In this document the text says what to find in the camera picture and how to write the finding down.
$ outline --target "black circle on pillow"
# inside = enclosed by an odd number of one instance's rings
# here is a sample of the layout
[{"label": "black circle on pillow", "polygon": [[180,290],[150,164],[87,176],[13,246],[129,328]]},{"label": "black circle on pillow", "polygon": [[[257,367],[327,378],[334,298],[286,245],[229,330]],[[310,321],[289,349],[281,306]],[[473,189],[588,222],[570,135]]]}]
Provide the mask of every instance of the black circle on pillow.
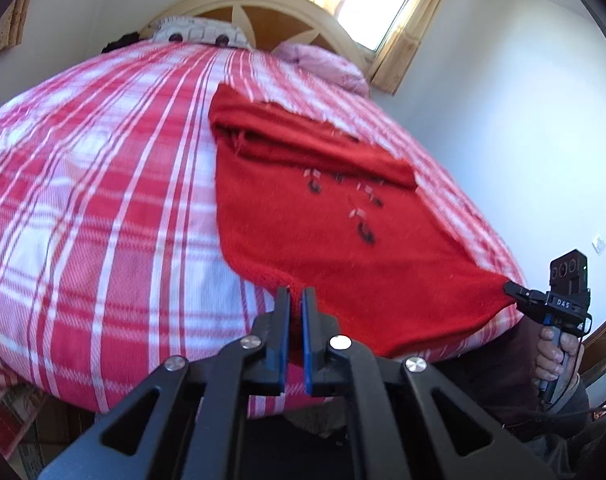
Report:
[{"label": "black circle on pillow", "polygon": [[216,46],[227,46],[228,43],[229,43],[229,38],[225,34],[221,34],[220,36],[217,36],[217,39],[214,40],[214,44]]}]

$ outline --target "plaid bedspread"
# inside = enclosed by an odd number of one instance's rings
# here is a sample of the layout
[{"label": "plaid bedspread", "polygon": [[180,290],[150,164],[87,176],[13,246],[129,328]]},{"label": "plaid bedspread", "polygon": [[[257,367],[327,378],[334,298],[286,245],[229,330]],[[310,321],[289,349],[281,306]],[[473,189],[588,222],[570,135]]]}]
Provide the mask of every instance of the plaid bedspread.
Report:
[{"label": "plaid bedspread", "polygon": [[[269,54],[140,43],[88,60],[0,109],[0,387],[19,377],[105,412],[171,354],[215,354],[273,308],[225,264],[208,105],[225,81],[327,120],[415,168],[417,192],[479,266],[523,282],[450,176],[372,101]],[[515,306],[439,360],[496,338]],[[261,416],[305,403],[288,370]]]}]

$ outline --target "folded red fabric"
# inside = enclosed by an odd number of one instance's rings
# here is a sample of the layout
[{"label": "folded red fabric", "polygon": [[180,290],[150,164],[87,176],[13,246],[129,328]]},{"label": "folded red fabric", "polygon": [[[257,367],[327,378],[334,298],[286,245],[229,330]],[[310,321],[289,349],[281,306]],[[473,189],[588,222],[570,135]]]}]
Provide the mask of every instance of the folded red fabric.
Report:
[{"label": "folded red fabric", "polygon": [[513,303],[507,278],[480,269],[423,205],[408,162],[224,84],[209,121],[222,253],[272,293],[291,286],[293,338],[305,286],[384,356],[461,340]]}]

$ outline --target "pink pillow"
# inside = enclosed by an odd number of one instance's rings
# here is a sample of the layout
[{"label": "pink pillow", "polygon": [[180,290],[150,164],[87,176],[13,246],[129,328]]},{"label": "pink pillow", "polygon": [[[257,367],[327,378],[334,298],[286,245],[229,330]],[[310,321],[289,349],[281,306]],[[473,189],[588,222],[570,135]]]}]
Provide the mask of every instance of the pink pillow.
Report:
[{"label": "pink pillow", "polygon": [[368,97],[369,86],[359,67],[338,54],[314,45],[287,43],[272,50],[272,54],[318,75],[348,92]]}]

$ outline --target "headboard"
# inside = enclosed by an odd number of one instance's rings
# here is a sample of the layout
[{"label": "headboard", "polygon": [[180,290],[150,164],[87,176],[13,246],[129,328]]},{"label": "headboard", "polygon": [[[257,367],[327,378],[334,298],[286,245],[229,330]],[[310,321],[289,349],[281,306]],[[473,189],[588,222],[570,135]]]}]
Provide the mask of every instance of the headboard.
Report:
[{"label": "headboard", "polygon": [[306,43],[339,54],[365,70],[365,59],[349,34],[325,9],[308,0],[183,0],[166,9],[141,30],[167,16],[200,16],[232,22],[247,40],[261,50],[272,50],[282,41]]}]

